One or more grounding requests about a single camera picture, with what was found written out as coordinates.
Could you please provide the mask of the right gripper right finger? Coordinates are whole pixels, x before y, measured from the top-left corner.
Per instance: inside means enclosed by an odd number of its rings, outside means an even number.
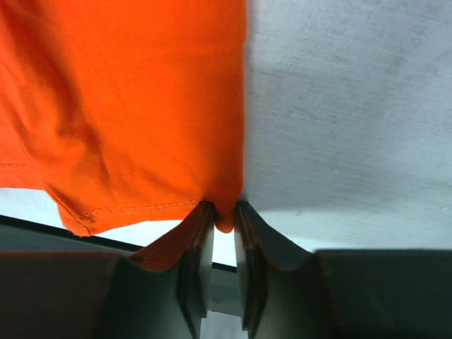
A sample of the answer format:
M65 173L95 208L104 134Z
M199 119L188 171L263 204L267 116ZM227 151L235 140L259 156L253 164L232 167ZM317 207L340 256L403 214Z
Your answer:
M243 201L234 230L250 338L451 337L449 250L309 252Z

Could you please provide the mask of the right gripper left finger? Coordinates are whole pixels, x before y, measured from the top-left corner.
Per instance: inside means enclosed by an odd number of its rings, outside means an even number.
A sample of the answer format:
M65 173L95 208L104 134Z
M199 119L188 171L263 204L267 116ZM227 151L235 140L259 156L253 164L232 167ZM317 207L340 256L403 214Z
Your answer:
M215 209L200 202L131 254L2 251L2 338L197 338Z

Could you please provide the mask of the orange t shirt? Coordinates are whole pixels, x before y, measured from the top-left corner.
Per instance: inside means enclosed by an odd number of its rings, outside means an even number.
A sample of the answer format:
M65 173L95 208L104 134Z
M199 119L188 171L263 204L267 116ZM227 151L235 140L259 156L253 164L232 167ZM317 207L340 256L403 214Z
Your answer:
M90 236L184 218L232 229L243 187L245 1L2 1L1 186Z

